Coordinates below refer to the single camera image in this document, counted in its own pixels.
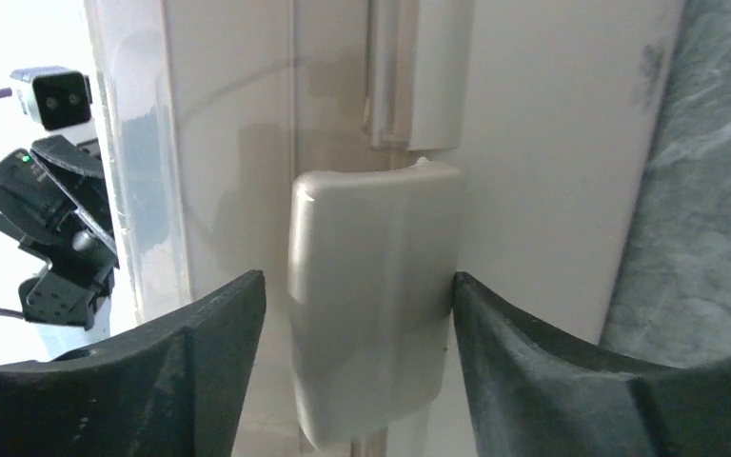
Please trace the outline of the beige plastic toolbox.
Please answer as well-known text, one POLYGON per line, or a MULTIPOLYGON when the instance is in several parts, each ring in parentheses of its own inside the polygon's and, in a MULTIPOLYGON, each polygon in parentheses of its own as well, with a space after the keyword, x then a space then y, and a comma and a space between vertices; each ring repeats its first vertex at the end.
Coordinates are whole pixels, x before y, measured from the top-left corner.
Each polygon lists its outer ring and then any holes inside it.
POLYGON ((237 456, 472 456, 467 270, 600 339, 681 1, 88 1, 113 331, 249 269, 237 456))

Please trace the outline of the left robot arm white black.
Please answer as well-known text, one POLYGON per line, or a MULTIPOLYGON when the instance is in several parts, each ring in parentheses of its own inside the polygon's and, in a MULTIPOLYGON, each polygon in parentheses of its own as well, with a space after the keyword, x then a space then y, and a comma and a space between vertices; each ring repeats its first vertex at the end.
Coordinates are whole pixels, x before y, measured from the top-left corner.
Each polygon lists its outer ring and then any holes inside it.
POLYGON ((24 320, 92 328, 118 267, 97 143, 52 135, 9 153, 0 162, 0 232, 44 263, 18 287, 24 320))

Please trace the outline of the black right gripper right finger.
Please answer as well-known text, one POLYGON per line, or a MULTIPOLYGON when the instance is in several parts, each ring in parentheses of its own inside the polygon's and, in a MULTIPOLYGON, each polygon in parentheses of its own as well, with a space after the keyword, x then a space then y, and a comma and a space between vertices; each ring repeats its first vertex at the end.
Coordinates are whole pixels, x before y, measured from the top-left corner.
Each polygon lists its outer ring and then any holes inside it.
POLYGON ((481 456, 731 456, 731 357, 672 368, 597 347, 467 272, 452 311, 481 456))

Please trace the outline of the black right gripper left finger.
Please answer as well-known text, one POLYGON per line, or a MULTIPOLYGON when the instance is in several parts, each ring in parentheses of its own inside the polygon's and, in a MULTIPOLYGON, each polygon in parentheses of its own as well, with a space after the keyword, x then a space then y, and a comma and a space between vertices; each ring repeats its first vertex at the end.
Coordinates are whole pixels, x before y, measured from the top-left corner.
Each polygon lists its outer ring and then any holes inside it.
POLYGON ((266 315, 248 271, 48 361, 0 366, 0 456, 228 456, 266 315))

